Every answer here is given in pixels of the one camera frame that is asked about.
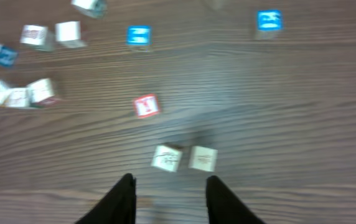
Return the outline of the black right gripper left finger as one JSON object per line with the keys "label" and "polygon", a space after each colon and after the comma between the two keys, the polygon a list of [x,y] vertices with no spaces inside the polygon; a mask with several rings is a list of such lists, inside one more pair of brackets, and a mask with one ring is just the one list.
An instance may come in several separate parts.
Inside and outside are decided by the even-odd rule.
{"label": "black right gripper left finger", "polygon": [[135,224],[136,179],[125,174],[110,191],[75,224]]}

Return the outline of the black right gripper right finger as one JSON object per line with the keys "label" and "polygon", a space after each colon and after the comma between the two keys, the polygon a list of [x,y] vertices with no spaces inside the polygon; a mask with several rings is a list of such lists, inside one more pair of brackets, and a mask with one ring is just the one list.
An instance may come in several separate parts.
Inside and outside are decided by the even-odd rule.
{"label": "black right gripper right finger", "polygon": [[206,181],[205,198],[210,224],[265,224],[216,175]]}

